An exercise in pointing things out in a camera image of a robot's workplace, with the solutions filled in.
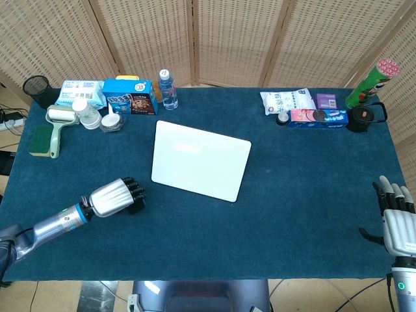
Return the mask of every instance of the wet wipes package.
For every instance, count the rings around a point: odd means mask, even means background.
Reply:
[[[102,92],[104,81],[65,80],[60,89],[56,105],[72,106],[75,99],[86,99],[95,109],[106,107]]]
[[[309,90],[304,88],[296,91],[260,92],[265,114],[279,114],[290,109],[315,109]]]

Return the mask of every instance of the green can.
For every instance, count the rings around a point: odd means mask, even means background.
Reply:
[[[398,75],[399,71],[400,68],[395,61],[388,58],[380,60],[368,76],[347,97],[346,106],[352,109],[368,102],[369,98],[383,88],[394,76]]]

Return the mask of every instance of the blue box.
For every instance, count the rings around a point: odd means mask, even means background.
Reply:
[[[289,127],[343,128],[348,123],[345,110],[291,109]]]
[[[103,94],[114,112],[157,114],[157,100],[150,80],[107,79]]]

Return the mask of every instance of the silver robotic hand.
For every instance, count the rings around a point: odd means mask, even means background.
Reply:
[[[91,221],[94,215],[107,217],[125,208],[130,214],[144,208],[144,187],[133,178],[117,179],[91,193],[89,199],[66,208],[54,216],[23,230],[18,224],[0,229],[0,283],[6,270],[39,246]],[[25,232],[33,230],[33,239]]]
[[[394,285],[400,312],[416,312],[416,213],[409,190],[390,184],[380,176],[381,185],[373,183],[383,220],[383,237],[370,235],[360,228],[360,233],[371,242],[382,246],[395,257],[392,265]],[[390,286],[391,275],[387,275]]]

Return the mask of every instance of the green handle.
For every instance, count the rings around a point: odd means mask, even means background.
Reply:
[[[59,156],[59,145],[60,145],[60,130],[62,129],[62,126],[54,125],[51,135],[51,146],[50,146],[50,152],[51,152],[51,158],[58,158]]]

